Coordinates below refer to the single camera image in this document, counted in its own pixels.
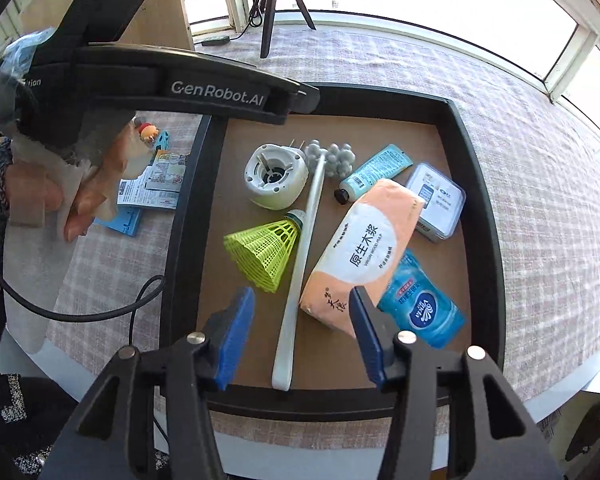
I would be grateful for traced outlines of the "person's left hand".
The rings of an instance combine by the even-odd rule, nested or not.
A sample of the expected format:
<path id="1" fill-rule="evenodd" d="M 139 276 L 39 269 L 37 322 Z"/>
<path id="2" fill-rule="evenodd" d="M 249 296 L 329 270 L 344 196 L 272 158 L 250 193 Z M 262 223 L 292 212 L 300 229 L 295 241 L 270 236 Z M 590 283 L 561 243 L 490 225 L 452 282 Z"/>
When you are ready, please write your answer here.
<path id="1" fill-rule="evenodd" d="M 134 120 L 116 135 L 96 165 L 87 160 L 71 165 L 25 136 L 12 140 L 14 161 L 6 170 L 5 184 L 9 222 L 42 228 L 46 216 L 56 212 L 58 236 L 73 242 L 96 218 L 114 218 L 119 183 L 144 171 L 154 147 L 140 140 Z"/>

